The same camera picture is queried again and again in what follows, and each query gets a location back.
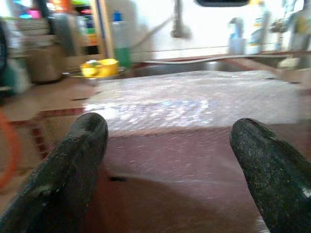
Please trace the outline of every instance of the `blue bottle cap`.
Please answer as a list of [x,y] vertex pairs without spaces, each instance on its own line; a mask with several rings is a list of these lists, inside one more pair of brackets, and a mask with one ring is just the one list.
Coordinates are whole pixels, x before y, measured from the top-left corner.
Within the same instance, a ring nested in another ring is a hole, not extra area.
[[113,21],[122,21],[122,13],[120,11],[115,11],[113,13]]

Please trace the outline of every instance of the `faucet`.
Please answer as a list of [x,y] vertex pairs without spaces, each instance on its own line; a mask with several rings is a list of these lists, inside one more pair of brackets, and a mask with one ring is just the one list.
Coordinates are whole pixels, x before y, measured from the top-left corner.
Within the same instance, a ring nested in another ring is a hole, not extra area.
[[[303,9],[304,10],[307,7],[309,0],[304,0],[304,5],[303,5]],[[282,3],[282,7],[285,9],[284,11],[284,15],[282,18],[277,19],[275,22],[273,22],[270,26],[270,31],[273,33],[279,33],[278,36],[278,46],[279,46],[279,50],[281,48],[281,44],[282,44],[282,40],[283,40],[283,33],[288,31],[288,28],[290,27],[293,19],[294,19],[294,15],[296,13],[296,11],[294,11],[295,5],[297,3],[297,0],[283,0]],[[290,44],[290,48],[293,47],[294,44],[294,36],[292,36],[291,38],[291,44]]]
[[183,36],[181,0],[174,0],[174,4],[173,30],[171,32],[171,36],[181,38]]

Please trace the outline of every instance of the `orange hose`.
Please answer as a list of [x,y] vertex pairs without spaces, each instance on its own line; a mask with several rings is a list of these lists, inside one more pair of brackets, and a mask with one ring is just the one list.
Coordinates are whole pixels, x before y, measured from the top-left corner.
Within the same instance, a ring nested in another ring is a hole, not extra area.
[[0,177],[0,189],[4,188],[14,177],[17,164],[21,158],[21,149],[20,143],[17,138],[17,134],[14,128],[10,125],[5,115],[0,109],[0,129],[4,136],[6,137],[7,143],[9,145],[9,151],[11,154],[11,161],[8,165],[8,168],[5,170],[4,174]]

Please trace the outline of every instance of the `soap dispenser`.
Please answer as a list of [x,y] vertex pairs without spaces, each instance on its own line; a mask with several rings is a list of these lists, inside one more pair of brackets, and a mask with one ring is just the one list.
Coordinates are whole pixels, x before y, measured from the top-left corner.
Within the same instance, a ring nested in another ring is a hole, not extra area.
[[233,18],[229,22],[229,53],[244,54],[245,39],[243,38],[243,19]]

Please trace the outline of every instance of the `plastic bottle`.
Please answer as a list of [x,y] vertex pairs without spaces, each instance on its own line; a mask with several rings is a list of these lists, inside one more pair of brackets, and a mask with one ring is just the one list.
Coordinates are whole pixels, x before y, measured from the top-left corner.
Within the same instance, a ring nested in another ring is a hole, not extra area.
[[131,58],[127,23],[122,20],[122,14],[119,11],[115,11],[113,14],[112,35],[115,58],[119,61],[121,67],[129,68],[131,66]]
[[267,28],[266,10],[262,0],[250,0],[246,22],[246,54],[256,54],[262,51],[265,30]]

